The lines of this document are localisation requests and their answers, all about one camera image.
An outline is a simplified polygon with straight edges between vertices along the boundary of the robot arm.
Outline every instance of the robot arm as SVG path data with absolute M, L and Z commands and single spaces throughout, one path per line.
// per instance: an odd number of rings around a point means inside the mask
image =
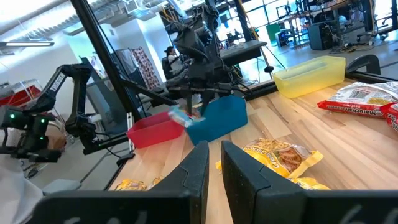
M 60 153 L 48 150 L 45 137 L 48 121 L 53 119 L 42 113 L 53 109 L 56 96 L 67 77 L 74 82 L 72 113 L 66 121 L 66 130 L 80 137 L 84 147 L 95 146 L 95 125 L 85 116 L 86 84 L 92 67 L 84 64 L 62 65 L 57 68 L 40 96 L 31 101 L 24 109 L 13 106 L 0 108 L 0 128 L 25 130 L 17 147 L 0 147 L 0 154 L 11 154 L 15 158 L 29 158 L 35 162 L 57 162 Z

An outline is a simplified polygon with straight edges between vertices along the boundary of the wooden table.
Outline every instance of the wooden table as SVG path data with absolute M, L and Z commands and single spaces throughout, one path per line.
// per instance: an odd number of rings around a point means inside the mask
M 331 189 L 398 189 L 398 133 L 383 119 L 365 118 L 321 110 L 317 103 L 329 98 L 339 85 L 288 99 L 278 92 L 247 102 L 249 122 L 242 128 L 209 143 L 210 180 L 206 223 L 232 223 L 223 179 L 215 168 L 221 140 L 239 147 L 259 137 L 291 142 L 319 150 L 324 158 L 302 177 L 314 177 Z M 149 185 L 166 176 L 193 148 L 186 134 L 172 141 L 136 149 L 116 177 L 111 190 L 123 179 Z

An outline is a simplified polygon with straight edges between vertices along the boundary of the floor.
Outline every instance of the floor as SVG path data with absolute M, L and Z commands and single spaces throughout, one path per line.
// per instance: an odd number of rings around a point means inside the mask
M 297 50 L 292 50 L 288 47 L 283 49 L 274 47 L 269 48 L 287 68 L 315 57 L 329 55 L 329 50 L 314 51 L 311 50 L 309 46 Z M 392 33 L 385 42 L 382 43 L 377 41 L 376 47 L 367 52 L 357 51 L 350 54 L 344 53 L 333 56 L 345 57 L 346 62 L 350 63 L 355 58 L 363 54 L 374 54 L 379 57 L 380 64 L 383 66 L 398 61 L 398 52 L 394 51 L 395 49 L 398 49 L 398 42 L 396 42 L 396 34 Z M 271 53 L 267 49 L 264 49 L 264 51 L 270 65 L 275 66 L 276 71 L 282 69 Z M 270 79 L 269 74 L 266 74 L 263 71 L 265 63 L 261 59 L 259 59 L 259 69 L 257 69 L 256 59 L 245 62 L 243 65 L 241 65 L 241 67 L 248 68 L 245 70 L 246 73 L 244 76 L 249 80 L 259 80 L 260 82 L 263 82 L 267 79 Z M 390 67 L 383 68 L 382 74 L 390 77 L 396 77 L 397 69 L 398 65 L 392 65 Z M 160 106 L 151 108 L 149 111 L 152 114 L 156 114 L 166 109 L 166 106 Z M 127 148 L 127 143 L 124 143 L 113 147 L 111 150 L 122 156 L 126 153 Z M 55 179 L 70 179 L 80 181 L 82 183 L 81 189 L 104 189 L 117 169 L 117 158 L 113 155 L 110 155 L 105 150 L 90 154 L 88 156 L 84 156 L 82 151 L 83 146 L 79 141 L 75 142 L 74 144 L 70 144 L 58 163 L 48 164 L 43 170 L 40 171 L 37 176 L 31 178 L 31 181 L 39 187 L 44 187 Z

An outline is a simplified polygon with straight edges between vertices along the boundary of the packaged noodles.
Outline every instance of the packaged noodles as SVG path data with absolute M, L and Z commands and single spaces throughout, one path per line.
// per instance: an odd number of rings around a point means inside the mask
M 155 187 L 155 185 L 157 185 L 160 181 L 162 181 L 163 180 L 163 177 L 162 176 L 160 176 L 160 177 L 156 177 L 155 179 L 154 179 L 154 181 L 152 181 L 152 183 L 150 184 L 150 186 L 148 187 L 148 190 L 150 190 L 151 188 L 153 188 L 153 187 Z
M 327 186 L 319 184 L 317 180 L 310 177 L 294 178 L 289 180 L 306 190 L 330 190 Z
M 355 82 L 341 88 L 318 107 L 340 113 L 383 118 L 380 107 L 398 102 L 398 82 L 366 84 Z
M 282 177 L 290 179 L 299 177 L 323 158 L 318 151 L 263 138 L 249 143 L 243 150 Z M 221 161 L 216 163 L 216 168 L 221 170 Z
M 136 180 L 123 180 L 118 186 L 116 186 L 115 190 L 136 190 L 136 191 L 144 191 L 147 189 L 147 186 L 142 181 Z
M 386 115 L 387 124 L 398 131 L 398 104 L 390 103 L 381 107 L 381 111 Z

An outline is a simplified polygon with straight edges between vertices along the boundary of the black metal pole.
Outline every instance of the black metal pole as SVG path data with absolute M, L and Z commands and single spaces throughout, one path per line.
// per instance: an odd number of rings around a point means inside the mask
M 139 114 L 137 107 L 132 103 L 126 89 L 123 87 L 119 69 L 113 62 L 111 54 L 106 47 L 105 41 L 97 26 L 98 22 L 91 11 L 90 5 L 87 3 L 87 0 L 71 0 L 70 2 L 75 8 L 80 22 L 85 28 L 87 36 L 93 44 L 93 47 L 98 54 L 98 57 L 101 60 L 101 63 L 103 64 L 109 80 L 111 81 L 124 109 L 127 113 L 132 113 L 135 121 L 140 120 L 141 115 Z
M 236 12 L 238 13 L 238 17 L 239 17 L 239 21 L 241 23 L 241 27 L 243 30 L 243 36 L 245 41 L 250 41 L 253 39 L 253 36 L 250 32 L 250 30 L 248 29 L 248 22 L 246 21 L 246 17 L 244 16 L 244 9 L 241 6 L 240 0 L 234 0 L 235 6 L 236 6 Z

